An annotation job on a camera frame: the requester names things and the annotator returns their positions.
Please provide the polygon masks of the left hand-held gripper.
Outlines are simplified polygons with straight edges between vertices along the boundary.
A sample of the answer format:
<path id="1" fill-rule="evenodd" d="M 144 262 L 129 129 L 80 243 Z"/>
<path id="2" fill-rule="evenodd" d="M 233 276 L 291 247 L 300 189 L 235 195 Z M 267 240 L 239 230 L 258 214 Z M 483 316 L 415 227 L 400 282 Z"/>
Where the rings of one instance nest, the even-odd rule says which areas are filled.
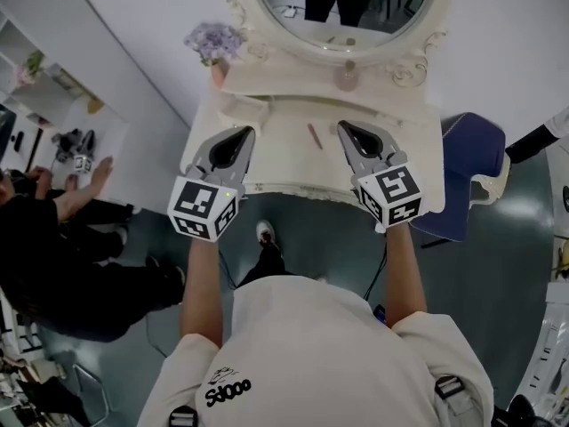
<path id="1" fill-rule="evenodd" d="M 205 140 L 184 176 L 176 178 L 167 214 L 181 235 L 216 242 L 236 218 L 256 140 L 251 126 Z"/>

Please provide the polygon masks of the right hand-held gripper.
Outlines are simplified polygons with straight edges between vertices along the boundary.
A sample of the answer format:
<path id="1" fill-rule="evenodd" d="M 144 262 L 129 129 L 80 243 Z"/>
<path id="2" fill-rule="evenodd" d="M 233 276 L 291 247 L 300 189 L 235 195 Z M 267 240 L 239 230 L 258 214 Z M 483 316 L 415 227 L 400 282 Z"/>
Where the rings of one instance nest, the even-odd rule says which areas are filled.
<path id="1" fill-rule="evenodd" d="M 375 232 L 385 234 L 387 229 L 419 217 L 421 182 L 391 134 L 376 125 L 347 120 L 337 124 L 337 133 L 354 173 L 351 182 L 359 203 L 374 218 Z M 370 157 L 376 157 L 372 163 L 368 163 Z"/>

